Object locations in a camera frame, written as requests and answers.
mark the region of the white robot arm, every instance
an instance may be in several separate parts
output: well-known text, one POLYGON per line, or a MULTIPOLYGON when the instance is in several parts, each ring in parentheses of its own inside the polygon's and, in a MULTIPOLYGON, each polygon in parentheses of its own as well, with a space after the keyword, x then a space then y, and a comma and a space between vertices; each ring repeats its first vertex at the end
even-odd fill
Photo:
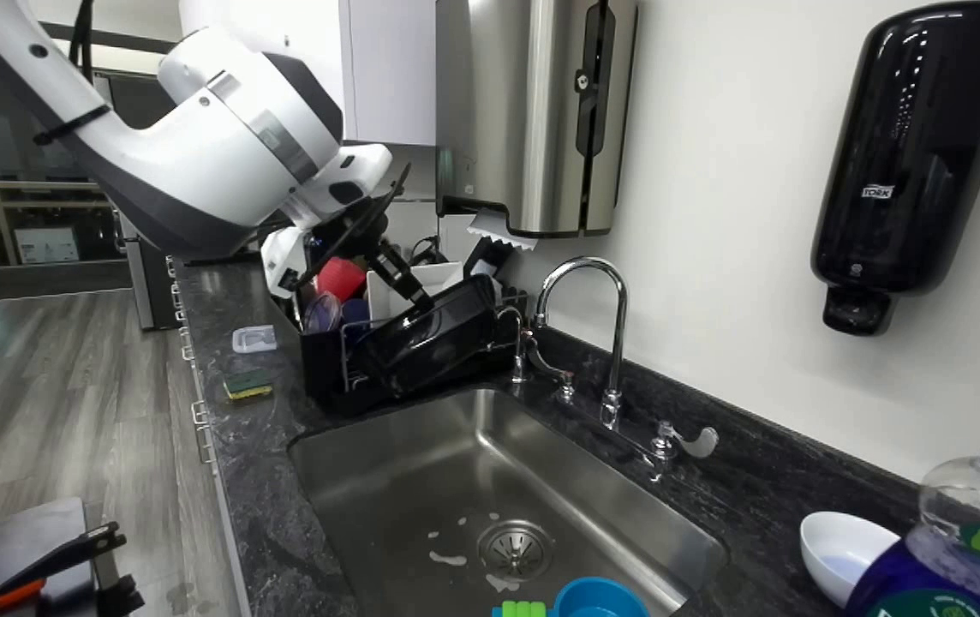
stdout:
POLYGON ((338 146, 341 108, 303 60, 250 50, 222 30, 198 30, 159 60, 179 107, 145 130, 106 107, 21 0, 0 0, 0 78, 164 252, 229 257, 285 210, 293 225, 263 249, 276 297, 290 297, 282 280, 303 268, 301 235, 391 166, 388 146, 338 146))

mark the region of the paper towel dispenser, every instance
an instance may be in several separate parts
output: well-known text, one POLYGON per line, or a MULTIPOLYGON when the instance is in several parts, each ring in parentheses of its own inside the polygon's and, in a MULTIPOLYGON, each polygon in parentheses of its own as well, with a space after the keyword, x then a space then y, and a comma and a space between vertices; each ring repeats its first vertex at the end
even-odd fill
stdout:
POLYGON ((437 4, 437 210, 510 233, 607 233, 620 186, 633 0, 437 4))
POLYGON ((813 270, 826 326, 870 337, 893 292, 934 289, 980 188, 980 4, 877 24, 848 91, 813 270))

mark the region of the plastic bottle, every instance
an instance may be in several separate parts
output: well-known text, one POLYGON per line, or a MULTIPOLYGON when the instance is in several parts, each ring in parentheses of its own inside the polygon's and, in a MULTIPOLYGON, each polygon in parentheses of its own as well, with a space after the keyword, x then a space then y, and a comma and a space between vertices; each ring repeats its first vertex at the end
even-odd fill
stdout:
POLYGON ((920 522, 855 581, 855 617, 980 617, 980 457, 926 475, 920 522))

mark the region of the stainless steel sink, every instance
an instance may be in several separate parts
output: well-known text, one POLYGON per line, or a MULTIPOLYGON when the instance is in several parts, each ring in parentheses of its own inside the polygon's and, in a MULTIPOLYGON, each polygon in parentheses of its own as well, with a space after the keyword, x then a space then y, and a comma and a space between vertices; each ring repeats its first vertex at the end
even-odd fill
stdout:
POLYGON ((467 389, 290 445, 359 614, 488 614, 574 577, 677 611, 727 559, 662 503, 499 389, 467 389))

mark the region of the black soap dispenser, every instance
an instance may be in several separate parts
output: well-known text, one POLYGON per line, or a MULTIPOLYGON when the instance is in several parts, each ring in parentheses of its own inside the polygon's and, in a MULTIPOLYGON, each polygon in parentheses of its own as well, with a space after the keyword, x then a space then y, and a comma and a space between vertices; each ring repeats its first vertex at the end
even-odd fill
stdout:
POLYGON ((813 270, 826 326, 874 337, 893 292, 934 289, 980 188, 980 4, 877 24, 848 91, 813 270))

